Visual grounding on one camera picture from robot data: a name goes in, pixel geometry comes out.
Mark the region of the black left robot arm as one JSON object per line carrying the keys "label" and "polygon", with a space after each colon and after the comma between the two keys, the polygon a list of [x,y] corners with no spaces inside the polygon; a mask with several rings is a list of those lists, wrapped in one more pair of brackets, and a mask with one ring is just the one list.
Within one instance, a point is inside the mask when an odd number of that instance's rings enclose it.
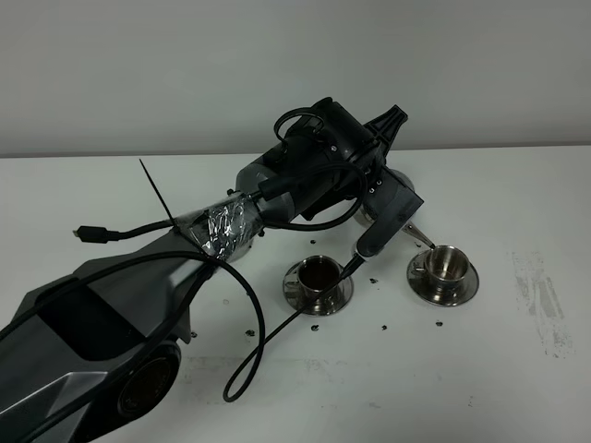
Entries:
{"label": "black left robot arm", "polygon": [[421,198],[386,161],[407,115],[367,123],[325,98],[283,114],[276,145],[244,167],[227,198],[141,226],[161,236],[140,250],[90,260],[25,295],[1,332],[1,438],[90,442],[151,411],[175,382],[189,307],[217,271],[267,229],[329,230],[314,217],[342,201],[371,224],[349,262],[320,280],[335,292],[411,219]]}

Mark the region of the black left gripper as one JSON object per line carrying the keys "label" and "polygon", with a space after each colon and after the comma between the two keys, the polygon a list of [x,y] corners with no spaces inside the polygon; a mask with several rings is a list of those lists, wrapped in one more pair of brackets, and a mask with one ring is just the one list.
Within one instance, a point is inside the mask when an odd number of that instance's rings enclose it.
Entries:
{"label": "black left gripper", "polygon": [[408,115],[394,105],[360,124],[340,103],[327,97],[297,108],[276,121],[276,129],[295,119],[278,135],[276,175],[294,177],[276,197],[276,219],[301,216],[310,221],[320,212],[353,199],[352,211],[363,210],[375,221],[390,206],[402,207],[409,188],[405,176],[387,167],[386,156]]}

